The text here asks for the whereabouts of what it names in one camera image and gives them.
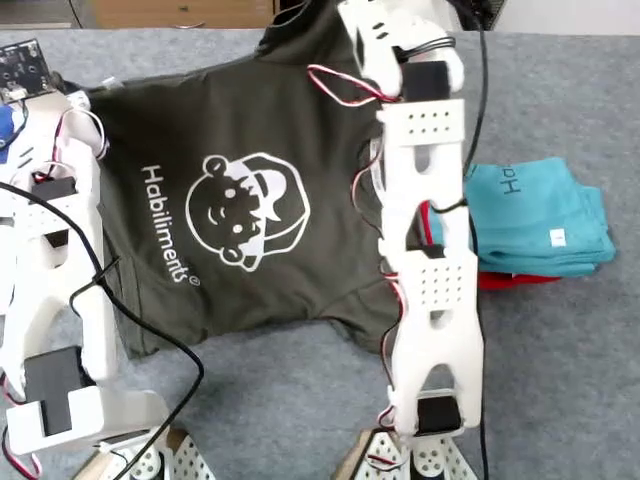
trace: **dark green t-shirt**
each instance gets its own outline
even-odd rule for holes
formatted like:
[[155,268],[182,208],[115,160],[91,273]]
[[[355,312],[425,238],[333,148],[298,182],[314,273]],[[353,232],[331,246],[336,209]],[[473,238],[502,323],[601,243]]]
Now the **dark green t-shirt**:
[[[282,14],[249,58],[91,94],[111,142],[102,215],[122,297],[184,342],[325,318],[374,350],[396,320],[376,233],[349,197],[376,106],[336,104],[309,63],[356,71],[333,1]],[[366,188],[359,201],[379,209]],[[164,346],[120,330],[134,355]]]

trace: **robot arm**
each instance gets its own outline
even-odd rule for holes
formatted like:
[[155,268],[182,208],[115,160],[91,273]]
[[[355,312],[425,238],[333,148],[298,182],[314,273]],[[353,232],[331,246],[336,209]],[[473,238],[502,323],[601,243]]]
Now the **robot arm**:
[[[469,212],[461,202],[464,101],[450,99],[462,88],[463,65],[451,47],[411,59],[421,64],[400,64],[402,52],[446,37],[434,23],[402,11],[389,14],[379,0],[345,0],[338,9],[361,75],[385,95],[403,97],[378,112],[386,166],[379,251],[397,273],[405,307],[392,354],[393,426],[405,443],[416,434],[458,434],[480,422],[484,348],[476,311],[477,258],[469,249]],[[422,88],[421,82],[434,88]],[[429,152],[426,169],[416,166],[420,146]],[[409,251],[407,232],[425,201],[441,212],[444,245]],[[454,388],[423,391],[437,365],[449,367]],[[419,415],[443,408],[451,418],[447,431]]]
[[[67,98],[58,92],[25,104],[29,122],[11,147],[9,165],[22,162],[25,151],[32,161],[3,180],[72,219],[104,265],[97,210],[97,130],[85,112],[72,112]],[[65,115],[64,133],[55,135],[56,124]],[[55,163],[54,141],[58,142]],[[46,172],[51,166],[51,181],[34,181],[32,172]],[[80,237],[40,205],[4,191],[2,195],[13,206],[16,269],[0,361],[14,390],[25,399],[24,405],[7,410],[11,450],[25,454],[93,446],[132,432],[144,432],[146,438],[146,432],[162,424],[168,409],[154,392],[122,392],[108,386],[116,373],[116,336],[113,308],[101,288],[89,288],[75,302],[82,318],[83,346],[47,348],[54,318],[72,293],[98,273]]]

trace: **teal cloth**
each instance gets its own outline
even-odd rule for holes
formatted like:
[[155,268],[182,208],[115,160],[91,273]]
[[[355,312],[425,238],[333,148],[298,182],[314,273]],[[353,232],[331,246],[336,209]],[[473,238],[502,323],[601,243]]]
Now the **teal cloth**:
[[[615,256],[602,193],[576,182],[562,158],[475,165],[465,195],[478,233],[481,271],[575,277]],[[433,210],[429,226],[434,242],[441,242]],[[552,232],[562,230],[565,242],[554,246]]]

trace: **cartoon face logo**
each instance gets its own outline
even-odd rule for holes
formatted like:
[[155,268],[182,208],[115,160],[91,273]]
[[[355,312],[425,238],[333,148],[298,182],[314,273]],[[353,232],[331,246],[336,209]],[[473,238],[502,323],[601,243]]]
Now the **cartoon face logo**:
[[298,244],[311,209],[300,174],[266,153],[229,161],[211,155],[187,194],[186,218],[194,238],[227,265],[248,272],[262,259]]

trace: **gray table surface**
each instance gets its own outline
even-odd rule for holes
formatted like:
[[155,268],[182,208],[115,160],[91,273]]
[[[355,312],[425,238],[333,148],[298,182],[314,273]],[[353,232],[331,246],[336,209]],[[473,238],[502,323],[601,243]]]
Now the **gray table surface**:
[[[184,71],[249,53],[256,31],[0,32],[37,37],[51,67],[87,85]],[[479,54],[460,35],[469,122]],[[596,275],[485,293],[486,409],[494,479],[640,478],[640,37],[489,35],[491,97],[477,160],[566,157],[599,186],[619,249]],[[61,320],[55,344],[78,338]],[[321,322],[213,338],[180,417],[219,479],[327,478],[385,406],[378,359]],[[121,382],[174,404],[193,370],[177,352],[124,362]],[[460,441],[479,466],[477,434]],[[88,452],[43,454],[66,479]],[[1,478],[18,478],[0,462]]]

